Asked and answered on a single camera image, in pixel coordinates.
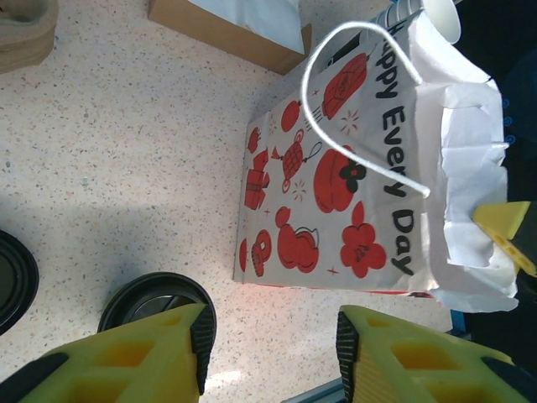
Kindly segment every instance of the red flower print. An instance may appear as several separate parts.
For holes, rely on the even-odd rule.
[[[368,274],[369,269],[382,269],[386,264],[386,252],[375,243],[375,228],[363,222],[363,203],[360,201],[352,211],[352,225],[343,230],[341,261],[351,267],[359,279]]]

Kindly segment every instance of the cardboard box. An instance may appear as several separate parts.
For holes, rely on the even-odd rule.
[[[302,55],[229,23],[188,0],[151,0],[149,20],[282,75],[305,60],[311,49],[311,24],[302,29],[305,50]]]

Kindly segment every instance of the white tissue paper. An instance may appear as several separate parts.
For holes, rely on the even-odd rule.
[[[300,0],[189,0],[209,13],[304,54]]]

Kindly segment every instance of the black round lid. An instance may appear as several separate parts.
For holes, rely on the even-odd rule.
[[[102,313],[97,331],[102,332],[192,303],[210,306],[216,323],[215,308],[201,285],[177,273],[149,273],[116,292]]]
[[[16,238],[0,230],[0,335],[32,305],[38,285],[34,256]]]

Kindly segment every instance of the black container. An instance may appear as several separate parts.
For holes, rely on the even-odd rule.
[[[210,306],[216,326],[214,305],[201,285],[176,273],[149,273],[127,283],[116,292],[102,313],[97,331],[103,332],[192,303]]]
[[[16,238],[0,230],[0,335],[30,308],[38,286],[34,256]]]

